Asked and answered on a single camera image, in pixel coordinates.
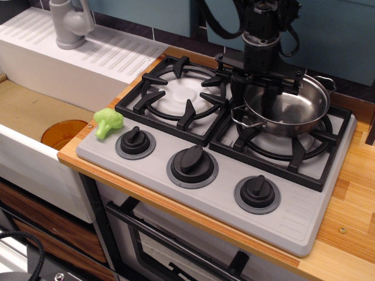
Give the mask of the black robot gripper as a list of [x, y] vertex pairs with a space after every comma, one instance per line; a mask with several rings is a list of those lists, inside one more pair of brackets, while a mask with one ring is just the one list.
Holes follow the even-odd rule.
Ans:
[[279, 54], [279, 44], [254, 46], [246, 43], [240, 53], [219, 53], [215, 55], [219, 69], [231, 67], [230, 89], [233, 105], [243, 105], [247, 86], [264, 88], [261, 97], [261, 115], [277, 119], [281, 113], [279, 96], [282, 91], [297, 95], [305, 69], [288, 64]]

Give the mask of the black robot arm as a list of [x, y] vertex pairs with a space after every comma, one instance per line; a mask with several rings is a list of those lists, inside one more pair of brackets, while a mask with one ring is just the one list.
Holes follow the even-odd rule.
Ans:
[[291, 23], [299, 17], [301, 4], [298, 1], [234, 1], [240, 26], [238, 31], [229, 32], [212, 14], [205, 1], [197, 5], [211, 29], [223, 39], [241, 37], [244, 51], [237, 54], [217, 54], [215, 59], [219, 69], [231, 67], [231, 90], [237, 105], [247, 104], [251, 109], [255, 103], [255, 89], [261, 90], [258, 104], [260, 114], [271, 116], [274, 104], [284, 91], [298, 95], [299, 82], [306, 70], [283, 61], [283, 57], [295, 55], [299, 47], [284, 53], [281, 34], [289, 32], [296, 42], [299, 36]]

